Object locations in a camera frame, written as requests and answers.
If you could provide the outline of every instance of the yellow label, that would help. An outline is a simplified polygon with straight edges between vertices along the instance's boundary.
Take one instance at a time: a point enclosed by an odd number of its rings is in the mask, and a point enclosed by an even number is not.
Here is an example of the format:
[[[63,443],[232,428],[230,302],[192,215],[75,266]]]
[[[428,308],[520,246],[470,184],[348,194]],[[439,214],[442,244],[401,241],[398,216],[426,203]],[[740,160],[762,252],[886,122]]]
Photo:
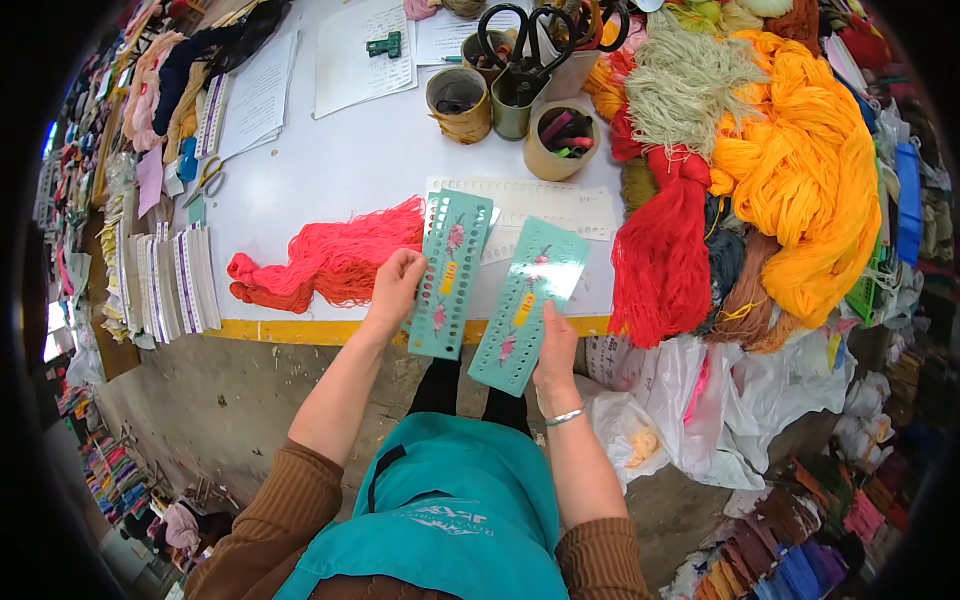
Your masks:
[[[449,296],[450,291],[453,290],[453,280],[457,278],[457,263],[452,260],[446,263],[446,271],[444,272],[444,281],[440,284],[440,293]]]
[[[534,307],[536,301],[537,297],[533,294],[527,294],[523,297],[523,303],[520,304],[520,308],[514,317],[514,327],[523,327],[523,324],[527,322],[527,317],[530,316],[530,309]]]

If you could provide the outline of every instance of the sweater sleeve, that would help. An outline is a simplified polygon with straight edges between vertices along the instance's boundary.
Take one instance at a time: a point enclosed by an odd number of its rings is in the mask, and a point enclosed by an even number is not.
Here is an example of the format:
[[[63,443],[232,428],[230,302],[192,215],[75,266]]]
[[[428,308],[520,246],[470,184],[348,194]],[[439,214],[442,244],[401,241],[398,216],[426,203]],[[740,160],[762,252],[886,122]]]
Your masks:
[[[557,545],[571,600],[651,600],[640,572],[640,549],[628,518],[577,525]]]
[[[187,578],[188,600],[272,598],[306,545],[340,510],[341,467],[291,440],[256,499]]]

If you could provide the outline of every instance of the scissors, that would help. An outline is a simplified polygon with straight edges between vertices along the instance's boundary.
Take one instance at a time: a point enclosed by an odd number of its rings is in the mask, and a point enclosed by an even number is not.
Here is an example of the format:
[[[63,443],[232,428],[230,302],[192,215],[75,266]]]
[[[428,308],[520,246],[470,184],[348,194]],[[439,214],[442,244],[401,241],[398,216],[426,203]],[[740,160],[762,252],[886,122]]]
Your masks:
[[[217,192],[220,191],[220,188],[224,186],[224,182],[227,180],[227,174],[223,172],[223,168],[224,162],[219,156],[211,157],[204,164],[204,169],[200,172],[200,182],[197,183],[197,188],[193,190],[193,193],[186,199],[183,206],[189,206],[190,203],[197,200],[200,196],[204,196],[205,198],[216,196]]]
[[[520,17],[520,29],[516,35],[514,52],[508,57],[509,66],[504,63],[499,56],[496,55],[496,53],[493,51],[493,48],[490,46],[490,40],[487,38],[487,24],[490,23],[490,19],[498,12],[504,11],[515,12],[516,15]],[[537,40],[536,30],[537,17],[543,15],[555,15],[559,17],[566,25],[566,30],[570,33],[569,40],[567,41],[563,51],[558,57],[553,59],[553,61],[546,66],[543,66],[540,63],[540,43]],[[563,64],[564,61],[569,59],[570,55],[573,54],[573,51],[576,48],[576,39],[573,39],[572,35],[573,31],[573,19],[570,18],[569,14],[566,14],[559,9],[555,9],[550,6],[542,6],[531,12],[528,16],[526,11],[516,4],[498,4],[484,12],[484,15],[480,17],[480,24],[477,27],[477,37],[478,41],[480,42],[480,48],[483,49],[484,56],[486,56],[488,64],[495,64],[501,69],[509,68],[515,74],[524,76],[523,79],[526,81],[522,83],[527,83],[530,85],[530,87],[534,87],[535,84],[538,84],[536,87],[539,91],[539,88],[542,88],[544,85],[546,85],[550,72]],[[530,57],[523,56],[523,46],[526,45],[527,36],[530,37]]]

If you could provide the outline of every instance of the black pants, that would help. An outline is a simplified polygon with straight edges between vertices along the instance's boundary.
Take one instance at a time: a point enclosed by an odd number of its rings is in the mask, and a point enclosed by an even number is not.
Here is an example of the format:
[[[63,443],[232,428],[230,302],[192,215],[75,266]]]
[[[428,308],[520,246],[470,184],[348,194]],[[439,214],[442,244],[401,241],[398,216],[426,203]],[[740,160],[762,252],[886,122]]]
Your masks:
[[[414,402],[407,415],[414,413],[443,413],[457,416],[457,381],[460,379],[460,361],[434,358],[433,364],[423,374]],[[487,408],[482,420],[513,427],[530,438],[527,425],[526,396],[510,396],[495,388],[487,394]]]

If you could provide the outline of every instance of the cardboard tube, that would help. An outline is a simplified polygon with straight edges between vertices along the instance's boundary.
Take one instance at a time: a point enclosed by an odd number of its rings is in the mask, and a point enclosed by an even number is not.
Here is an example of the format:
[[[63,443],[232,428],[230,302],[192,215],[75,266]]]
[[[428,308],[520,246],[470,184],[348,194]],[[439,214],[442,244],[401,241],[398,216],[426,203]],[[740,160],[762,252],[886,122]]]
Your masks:
[[[437,110],[441,101],[476,106],[459,114],[443,114]],[[440,131],[455,142],[475,144],[490,133],[490,92],[483,76],[473,69],[455,66],[434,75],[426,85],[426,104]]]
[[[531,173],[542,180],[565,180],[587,164],[600,147],[600,128],[597,126],[596,119],[593,119],[588,135],[593,138],[593,147],[583,156],[560,158],[546,149],[540,142],[540,130],[545,129],[553,119],[567,109],[575,110],[584,116],[590,115],[589,111],[582,106],[561,101],[543,105],[530,120],[530,131],[527,132],[527,141],[523,144],[523,162]]]

